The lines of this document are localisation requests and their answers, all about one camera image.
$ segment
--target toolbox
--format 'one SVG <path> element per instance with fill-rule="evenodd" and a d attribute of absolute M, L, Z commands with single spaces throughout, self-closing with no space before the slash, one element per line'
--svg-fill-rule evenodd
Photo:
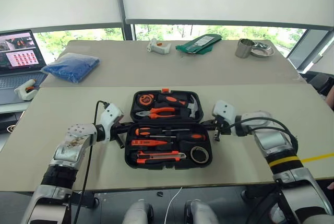
<path fill-rule="evenodd" d="M 203 168 L 212 161 L 207 130 L 199 121 L 198 95 L 169 89 L 135 93 L 134 124 L 125 141 L 125 161 L 132 168 Z"/>

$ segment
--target stainless steel mug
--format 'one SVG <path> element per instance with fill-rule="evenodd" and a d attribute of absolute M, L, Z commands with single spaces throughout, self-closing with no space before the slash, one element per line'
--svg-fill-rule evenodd
<path fill-rule="evenodd" d="M 251 53 L 251 50 L 255 42 L 249 39 L 239 39 L 238 46 L 235 51 L 235 55 L 239 58 L 247 58 Z"/>

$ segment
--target laptop keyboard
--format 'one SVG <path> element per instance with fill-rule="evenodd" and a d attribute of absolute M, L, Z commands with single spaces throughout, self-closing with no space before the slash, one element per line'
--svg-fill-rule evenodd
<path fill-rule="evenodd" d="M 14 76 L 0 77 L 0 90 L 17 88 L 18 86 L 22 85 L 24 82 L 28 81 L 29 79 L 36 79 L 37 81 L 34 84 L 34 86 L 39 86 L 45 77 L 46 77 L 46 74 L 44 73 L 20 74 L 20 75 L 14 75 Z"/>

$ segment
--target open toolbox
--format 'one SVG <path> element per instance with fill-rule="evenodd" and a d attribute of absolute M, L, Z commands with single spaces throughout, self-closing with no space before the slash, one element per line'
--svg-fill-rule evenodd
<path fill-rule="evenodd" d="M 125 161 L 132 168 L 189 169 L 212 161 L 209 135 L 198 95 L 168 89 L 139 91 L 130 112 L 135 122 L 125 141 Z"/>

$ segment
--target blue bag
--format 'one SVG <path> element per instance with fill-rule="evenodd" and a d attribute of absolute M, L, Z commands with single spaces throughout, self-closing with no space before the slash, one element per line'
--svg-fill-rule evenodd
<path fill-rule="evenodd" d="M 100 60 L 97 57 L 66 53 L 55 62 L 44 66 L 41 71 L 50 73 L 60 79 L 79 83 L 99 62 Z"/>

